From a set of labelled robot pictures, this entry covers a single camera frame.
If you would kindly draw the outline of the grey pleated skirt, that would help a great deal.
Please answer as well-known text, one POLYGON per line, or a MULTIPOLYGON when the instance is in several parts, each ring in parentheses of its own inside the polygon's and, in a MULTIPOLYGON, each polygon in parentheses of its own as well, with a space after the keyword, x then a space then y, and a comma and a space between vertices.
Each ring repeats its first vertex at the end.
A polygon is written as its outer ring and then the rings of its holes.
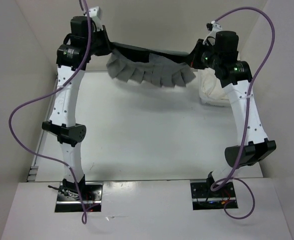
POLYGON ((114 43, 106 63, 108 74, 123 82, 148 82, 156 87, 186 87, 196 75, 186 63, 188 53, 114 43))

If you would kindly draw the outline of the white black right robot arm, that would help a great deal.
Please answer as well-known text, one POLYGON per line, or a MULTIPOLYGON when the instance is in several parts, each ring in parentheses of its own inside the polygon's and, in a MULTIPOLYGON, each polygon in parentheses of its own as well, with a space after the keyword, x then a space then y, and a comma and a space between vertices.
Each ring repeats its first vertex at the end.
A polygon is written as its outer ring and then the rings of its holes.
POLYGON ((236 124, 237 144, 224 150, 225 163, 210 172, 207 178, 206 191, 212 197, 223 191, 239 168, 252 166, 276 150, 276 142, 268 138, 260 121, 250 67, 247 62, 237 59, 238 41, 239 37, 233 31, 212 30, 197 42, 191 62, 197 69, 215 71, 229 99, 236 124))

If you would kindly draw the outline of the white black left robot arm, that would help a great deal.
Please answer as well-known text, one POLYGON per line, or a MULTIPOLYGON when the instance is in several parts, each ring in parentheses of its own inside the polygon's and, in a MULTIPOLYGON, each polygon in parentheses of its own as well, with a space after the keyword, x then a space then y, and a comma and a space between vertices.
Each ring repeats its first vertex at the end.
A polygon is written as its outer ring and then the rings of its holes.
POLYGON ((54 107, 43 130, 55 135, 60 144, 65 174, 62 189, 75 200, 86 195, 85 174, 81 165, 81 142, 86 126, 76 122, 76 104, 86 65, 91 56, 108 55, 110 42, 98 16, 75 16, 71 33, 57 50, 58 84, 54 107))

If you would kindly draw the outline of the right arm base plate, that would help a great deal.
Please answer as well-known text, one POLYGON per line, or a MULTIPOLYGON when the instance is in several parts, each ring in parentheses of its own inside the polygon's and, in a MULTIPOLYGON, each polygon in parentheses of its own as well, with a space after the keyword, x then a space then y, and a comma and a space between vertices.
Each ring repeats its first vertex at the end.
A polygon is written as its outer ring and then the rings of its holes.
POLYGON ((236 194, 233 183, 228 182, 219 191, 212 192, 205 180, 190 182, 192 207, 194 211, 237 209, 236 194))

